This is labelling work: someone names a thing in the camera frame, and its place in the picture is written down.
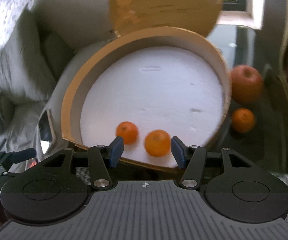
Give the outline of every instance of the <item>window frame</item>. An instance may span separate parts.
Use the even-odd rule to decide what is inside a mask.
[[[246,0],[223,0],[223,11],[246,11]]]

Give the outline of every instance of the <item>metal pivot screw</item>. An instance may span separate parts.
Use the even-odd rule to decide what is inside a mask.
[[[109,185],[109,181],[106,179],[98,179],[94,181],[94,186],[96,187],[106,187]]]
[[[182,185],[185,187],[195,187],[197,186],[197,182],[193,179],[186,179],[182,181]]]

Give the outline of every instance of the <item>round wooden box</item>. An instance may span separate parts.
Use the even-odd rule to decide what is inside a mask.
[[[62,104],[63,138],[108,145],[122,121],[140,131],[121,160],[157,170],[176,168],[171,153],[151,157],[143,141],[166,130],[187,145],[210,147],[231,102],[231,77],[203,36],[176,27],[132,32],[107,44],[78,71]]]

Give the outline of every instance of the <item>wooden rim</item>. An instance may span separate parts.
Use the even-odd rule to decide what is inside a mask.
[[[94,54],[77,72],[72,82],[68,86],[68,89],[63,98],[61,109],[61,127],[62,137],[64,139],[79,145],[83,145],[80,133],[80,113],[87,92],[93,84],[92,81],[95,82],[98,76],[103,73],[107,67],[109,67],[113,62],[120,59],[121,57],[138,49],[152,47],[152,40],[160,42],[162,44],[161,46],[184,48],[191,50],[193,53],[196,53],[194,50],[196,50],[196,47],[198,47],[194,46],[196,43],[203,43],[203,48],[200,48],[200,50],[204,52],[212,50],[212,58],[209,58],[209,60],[213,60],[214,62],[217,62],[218,65],[221,65],[221,69],[215,71],[217,72],[218,76],[218,71],[221,72],[219,79],[221,80],[225,97],[222,120],[217,125],[215,131],[211,134],[210,140],[206,143],[205,146],[208,147],[215,141],[231,103],[232,89],[230,71],[228,70],[225,59],[219,53],[217,48],[215,48],[214,45],[207,41],[203,36],[195,32],[176,27],[155,27],[139,30],[116,39],[115,41],[100,49],[96,54]],[[100,64],[104,65],[105,69],[100,68]],[[75,122],[78,122],[78,124],[74,125],[74,127],[72,126],[72,119],[75,119]],[[141,165],[143,167],[147,166],[145,163],[137,163],[137,165]]]

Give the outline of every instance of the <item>gray ribbed plate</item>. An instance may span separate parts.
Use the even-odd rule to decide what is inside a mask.
[[[75,217],[51,226],[10,221],[0,240],[288,240],[283,219],[264,224],[229,220],[208,207],[194,190],[172,180],[120,181],[96,192]]]

